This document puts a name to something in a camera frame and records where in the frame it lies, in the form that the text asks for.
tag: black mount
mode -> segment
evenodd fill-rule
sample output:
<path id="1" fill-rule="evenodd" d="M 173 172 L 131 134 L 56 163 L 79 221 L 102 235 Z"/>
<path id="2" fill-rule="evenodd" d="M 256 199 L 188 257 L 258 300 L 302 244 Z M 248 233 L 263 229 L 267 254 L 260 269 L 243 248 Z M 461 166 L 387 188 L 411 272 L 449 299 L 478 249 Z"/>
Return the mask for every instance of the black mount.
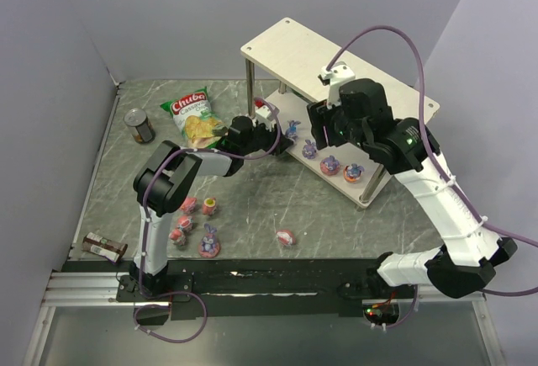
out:
<path id="1" fill-rule="evenodd" d="M 160 293 L 187 290 L 202 295 L 209 316 L 285 316 L 337 314 L 362 317 L 363 300 L 413 298 L 411 286 L 370 289 L 370 269 L 377 260 L 350 259 L 175 259 L 168 261 Z M 136 268 L 131 261 L 118 266 L 105 261 L 67 261 L 62 272 L 122 272 Z M 139 292 L 137 279 L 120 279 L 116 300 L 122 303 L 155 302 Z M 163 305 L 169 300 L 160 299 Z M 200 304 L 186 295 L 171 298 L 171 319 L 202 316 Z M 168 312 L 140 313 L 139 322 L 159 325 Z"/>

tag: chuba chip bag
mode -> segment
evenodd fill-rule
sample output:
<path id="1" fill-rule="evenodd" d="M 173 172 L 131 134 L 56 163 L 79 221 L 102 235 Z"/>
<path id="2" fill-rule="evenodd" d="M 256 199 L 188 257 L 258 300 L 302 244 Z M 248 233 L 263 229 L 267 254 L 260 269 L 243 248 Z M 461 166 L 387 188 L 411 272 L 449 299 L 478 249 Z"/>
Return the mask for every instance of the chuba chip bag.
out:
<path id="1" fill-rule="evenodd" d="M 228 131 L 211 110 L 207 88 L 163 103 L 161 108 L 172 116 L 188 147 L 213 147 Z"/>

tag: gray countertop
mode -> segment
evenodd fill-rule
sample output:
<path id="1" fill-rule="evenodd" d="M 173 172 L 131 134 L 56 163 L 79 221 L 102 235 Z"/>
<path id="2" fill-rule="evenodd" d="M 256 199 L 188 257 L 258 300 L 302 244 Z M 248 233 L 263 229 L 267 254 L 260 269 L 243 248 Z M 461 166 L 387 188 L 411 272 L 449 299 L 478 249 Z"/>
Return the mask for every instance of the gray countertop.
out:
<path id="1" fill-rule="evenodd" d="M 125 257 L 133 257 L 140 228 L 133 179 L 163 140 L 183 143 L 159 105 L 204 86 L 214 112 L 225 123 L 246 112 L 244 81 L 158 80 L 119 87 L 119 103 L 71 260 L 101 259 L 81 251 L 82 238 L 89 232 L 128 243 Z M 276 81 L 256 82 L 256 95 L 267 96 L 277 87 Z M 152 143 L 137 144 L 125 127 L 124 114 L 132 108 L 147 112 L 157 134 Z M 198 178 L 190 195 L 217 199 L 219 210 L 209 223 L 219 230 L 219 258 L 377 257 L 387 251 L 418 252 L 440 245 L 424 211 L 394 179 L 367 210 L 360 210 L 287 154 L 245 162 L 230 178 Z M 169 257 L 198 257 L 206 219 L 200 210 L 193 217 L 196 226 L 187 245 L 169 244 Z M 275 237 L 279 229 L 292 231 L 297 245 L 279 244 Z"/>

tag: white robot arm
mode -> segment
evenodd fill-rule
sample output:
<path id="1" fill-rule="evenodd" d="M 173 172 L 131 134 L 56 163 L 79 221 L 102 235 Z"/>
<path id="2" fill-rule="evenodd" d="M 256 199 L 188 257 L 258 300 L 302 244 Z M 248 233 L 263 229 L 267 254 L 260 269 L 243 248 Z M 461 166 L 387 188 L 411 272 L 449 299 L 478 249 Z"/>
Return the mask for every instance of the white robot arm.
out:
<path id="1" fill-rule="evenodd" d="M 320 80 L 330 86 L 325 102 L 308 106 L 312 134 L 318 149 L 350 142 L 369 154 L 419 201 L 444 242 L 426 252 L 394 254 L 378 258 L 372 290 L 383 285 L 434 285 L 442 293 L 459 298 L 483 289 L 495 275 L 494 267 L 507 261 L 517 246 L 510 238 L 477 222 L 454 192 L 456 185 L 439 145 L 428 131 L 436 160 L 448 174 L 445 181 L 428 157 L 419 135 L 417 119 L 394 119 L 381 84 L 371 79 L 342 82 L 340 63 L 336 74 L 322 68 Z"/>

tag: tin can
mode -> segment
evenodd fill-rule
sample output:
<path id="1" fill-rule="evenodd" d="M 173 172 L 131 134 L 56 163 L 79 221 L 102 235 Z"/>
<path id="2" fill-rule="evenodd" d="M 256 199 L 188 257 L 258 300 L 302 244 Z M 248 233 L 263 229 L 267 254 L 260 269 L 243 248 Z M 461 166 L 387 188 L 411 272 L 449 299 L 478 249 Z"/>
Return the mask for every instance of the tin can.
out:
<path id="1" fill-rule="evenodd" d="M 131 109 L 125 114 L 124 122 L 138 143 L 149 143 L 155 139 L 155 131 L 143 109 Z"/>

